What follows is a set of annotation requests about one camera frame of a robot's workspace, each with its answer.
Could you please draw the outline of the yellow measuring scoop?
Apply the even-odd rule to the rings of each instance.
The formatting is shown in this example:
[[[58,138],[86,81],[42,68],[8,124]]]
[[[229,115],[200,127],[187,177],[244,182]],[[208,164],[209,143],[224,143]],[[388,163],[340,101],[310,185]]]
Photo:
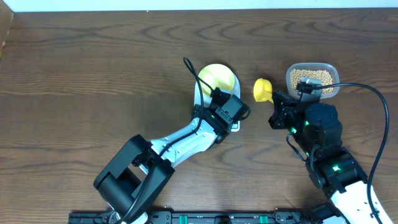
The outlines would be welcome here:
[[[253,95],[256,102],[270,101],[273,103],[272,92],[272,84],[269,80],[263,78],[256,80],[253,88]]]

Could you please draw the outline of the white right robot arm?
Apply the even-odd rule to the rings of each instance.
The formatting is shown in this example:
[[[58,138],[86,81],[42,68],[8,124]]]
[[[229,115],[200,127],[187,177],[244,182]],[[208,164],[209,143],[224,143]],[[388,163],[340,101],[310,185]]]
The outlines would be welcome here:
[[[310,217],[318,223],[391,223],[371,185],[371,178],[342,145],[343,126],[333,105],[320,95],[303,93],[295,99],[272,94],[271,128],[286,129],[298,144],[294,151],[305,162],[309,178],[331,202]]]

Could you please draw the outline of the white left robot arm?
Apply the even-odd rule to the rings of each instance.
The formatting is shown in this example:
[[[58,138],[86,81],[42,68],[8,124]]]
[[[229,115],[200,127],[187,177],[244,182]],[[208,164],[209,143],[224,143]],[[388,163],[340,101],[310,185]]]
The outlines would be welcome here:
[[[221,143],[234,124],[247,118],[249,106],[232,93],[213,92],[195,104],[189,125],[160,139],[129,139],[93,182],[94,188],[118,214],[118,223],[145,222],[146,212],[161,193],[175,167],[198,152]]]

